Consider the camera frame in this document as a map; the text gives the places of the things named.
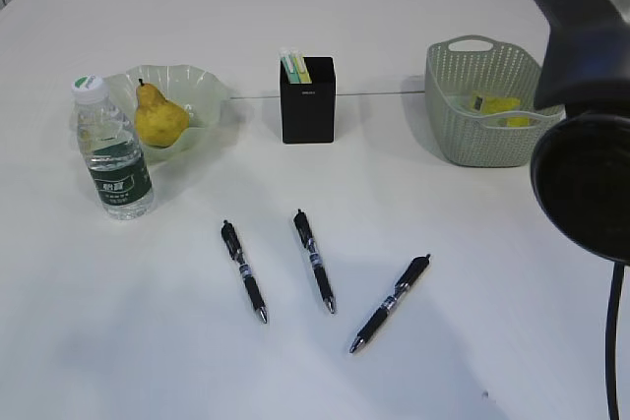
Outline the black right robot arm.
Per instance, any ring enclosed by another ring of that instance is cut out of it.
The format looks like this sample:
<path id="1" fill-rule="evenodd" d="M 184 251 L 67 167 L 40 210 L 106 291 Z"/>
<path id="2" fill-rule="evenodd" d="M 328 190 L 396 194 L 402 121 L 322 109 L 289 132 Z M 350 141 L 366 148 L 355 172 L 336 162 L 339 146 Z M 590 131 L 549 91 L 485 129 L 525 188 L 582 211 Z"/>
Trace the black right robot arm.
<path id="1" fill-rule="evenodd" d="M 566 117 L 535 145 L 530 176 L 545 215 L 612 262 L 605 322 L 608 416 L 620 416 L 617 323 L 629 266 L 629 0 L 535 0 L 550 26 L 534 107 Z"/>

